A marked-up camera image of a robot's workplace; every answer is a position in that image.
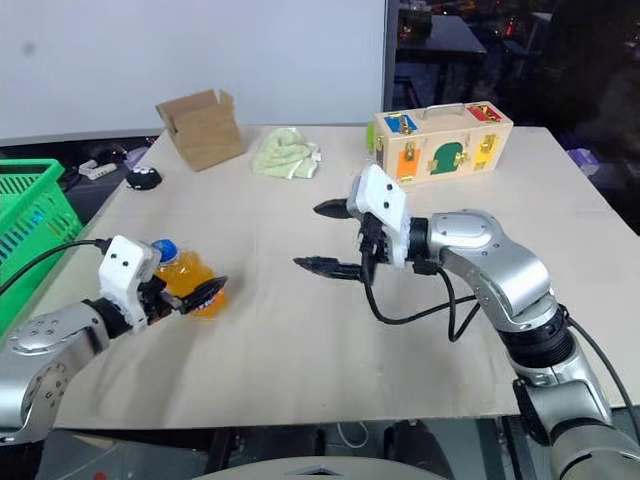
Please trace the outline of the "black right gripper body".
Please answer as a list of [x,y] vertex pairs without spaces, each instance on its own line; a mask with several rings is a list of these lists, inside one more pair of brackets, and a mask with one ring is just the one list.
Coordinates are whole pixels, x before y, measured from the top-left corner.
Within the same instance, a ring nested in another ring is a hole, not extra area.
[[360,223],[361,264],[358,280],[364,281],[365,274],[373,281],[378,264],[389,264],[387,236],[382,222],[372,213],[365,213]]

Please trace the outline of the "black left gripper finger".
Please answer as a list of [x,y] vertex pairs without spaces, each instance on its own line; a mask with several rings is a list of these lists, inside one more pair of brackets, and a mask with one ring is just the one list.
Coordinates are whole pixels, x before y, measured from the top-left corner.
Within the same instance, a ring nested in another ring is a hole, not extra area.
[[193,292],[179,298],[178,311],[181,314],[186,315],[202,306],[205,306],[225,287],[227,281],[228,277],[226,275],[222,275],[198,285]]

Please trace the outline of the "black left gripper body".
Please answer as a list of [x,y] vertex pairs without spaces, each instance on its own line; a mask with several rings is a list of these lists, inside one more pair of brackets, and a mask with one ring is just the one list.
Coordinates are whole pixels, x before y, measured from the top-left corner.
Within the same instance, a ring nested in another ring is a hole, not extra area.
[[137,293],[147,325],[153,325],[172,312],[179,311],[182,306],[182,299],[168,292],[166,282],[159,277],[152,277],[149,281],[140,283]]

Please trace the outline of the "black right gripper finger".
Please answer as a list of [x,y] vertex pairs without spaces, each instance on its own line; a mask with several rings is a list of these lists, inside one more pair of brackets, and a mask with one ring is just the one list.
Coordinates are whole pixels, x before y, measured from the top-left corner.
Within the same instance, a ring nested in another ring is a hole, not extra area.
[[346,220],[353,218],[353,214],[348,209],[346,198],[323,201],[314,206],[313,211],[318,215],[332,219]]
[[342,263],[331,257],[296,257],[293,262],[304,270],[313,274],[337,280],[360,280],[361,266],[359,264]]

